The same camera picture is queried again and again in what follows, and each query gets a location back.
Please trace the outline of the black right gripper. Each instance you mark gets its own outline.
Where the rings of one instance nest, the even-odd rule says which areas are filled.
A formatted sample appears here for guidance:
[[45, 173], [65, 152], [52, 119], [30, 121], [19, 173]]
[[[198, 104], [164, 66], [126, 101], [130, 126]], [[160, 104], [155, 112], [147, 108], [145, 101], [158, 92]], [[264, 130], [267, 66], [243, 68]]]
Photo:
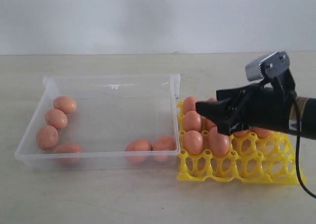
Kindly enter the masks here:
[[275, 88], [251, 84], [217, 91], [217, 101], [197, 101], [196, 112], [211, 120], [218, 133], [232, 135], [249, 128], [294, 133], [289, 127], [296, 92], [277, 92]]

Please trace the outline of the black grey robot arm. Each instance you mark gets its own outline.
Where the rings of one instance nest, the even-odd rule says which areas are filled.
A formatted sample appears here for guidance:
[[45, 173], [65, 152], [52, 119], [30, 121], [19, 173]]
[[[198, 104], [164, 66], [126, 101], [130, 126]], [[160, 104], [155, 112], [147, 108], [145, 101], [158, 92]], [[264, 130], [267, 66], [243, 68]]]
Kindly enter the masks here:
[[211, 120], [221, 134], [262, 128], [295, 135], [300, 128], [302, 137], [316, 137], [314, 98], [299, 97], [293, 92], [282, 96], [260, 84], [218, 90], [216, 96], [215, 102], [196, 102], [196, 111]]

